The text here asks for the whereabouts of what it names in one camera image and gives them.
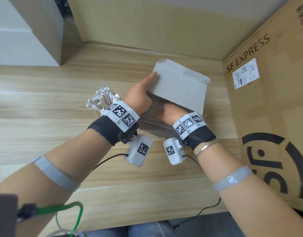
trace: black wristband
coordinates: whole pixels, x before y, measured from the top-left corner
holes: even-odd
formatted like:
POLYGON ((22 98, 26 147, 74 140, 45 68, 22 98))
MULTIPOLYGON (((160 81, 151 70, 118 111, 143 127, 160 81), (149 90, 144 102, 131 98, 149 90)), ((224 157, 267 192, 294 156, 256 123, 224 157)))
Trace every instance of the black wristband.
POLYGON ((115 146, 119 142, 118 135, 120 129, 109 117, 101 116, 96 119, 88 129, 94 129, 96 132, 100 133, 112 146, 115 146))
POLYGON ((216 139, 216 136, 207 126, 203 126, 189 134, 187 139, 187 146, 191 147, 192 150, 194 150, 202 142, 209 142, 216 139))

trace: person's left hand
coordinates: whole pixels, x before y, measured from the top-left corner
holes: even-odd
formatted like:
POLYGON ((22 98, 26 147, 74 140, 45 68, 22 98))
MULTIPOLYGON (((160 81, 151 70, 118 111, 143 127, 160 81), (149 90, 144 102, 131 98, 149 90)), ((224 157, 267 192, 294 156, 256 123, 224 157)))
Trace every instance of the person's left hand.
POLYGON ((151 105, 151 99, 147 96, 146 90, 148 85, 157 75, 157 71, 154 71, 145 79, 136 83, 128 91, 124 102, 128 104, 139 116, 143 114, 151 105))

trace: jeans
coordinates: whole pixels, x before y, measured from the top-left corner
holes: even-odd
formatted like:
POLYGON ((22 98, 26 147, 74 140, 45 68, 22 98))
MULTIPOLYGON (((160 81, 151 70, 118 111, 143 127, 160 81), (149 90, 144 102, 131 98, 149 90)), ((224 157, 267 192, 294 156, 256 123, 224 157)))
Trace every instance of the jeans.
POLYGON ((168 220, 82 232, 80 237, 177 237, 168 220))

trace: person's right hand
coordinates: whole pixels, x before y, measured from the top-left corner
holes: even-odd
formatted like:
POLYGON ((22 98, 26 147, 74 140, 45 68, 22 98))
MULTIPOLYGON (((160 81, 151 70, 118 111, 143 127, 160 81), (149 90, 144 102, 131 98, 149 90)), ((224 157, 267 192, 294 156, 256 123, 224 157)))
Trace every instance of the person's right hand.
POLYGON ((157 114, 156 117, 168 125, 174 125, 178 119, 188 113, 177 105, 170 103, 165 103, 163 109, 164 112, 157 114))

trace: white label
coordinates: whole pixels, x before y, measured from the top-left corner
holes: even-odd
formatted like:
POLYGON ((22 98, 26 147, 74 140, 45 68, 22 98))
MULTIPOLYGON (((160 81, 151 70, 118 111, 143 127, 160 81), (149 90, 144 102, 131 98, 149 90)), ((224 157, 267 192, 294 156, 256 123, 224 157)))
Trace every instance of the white label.
POLYGON ((232 73, 233 83, 235 84, 235 89, 242 87, 253 80, 258 79, 259 72, 256 66, 256 59, 252 59, 244 66, 240 67, 238 70, 232 73))

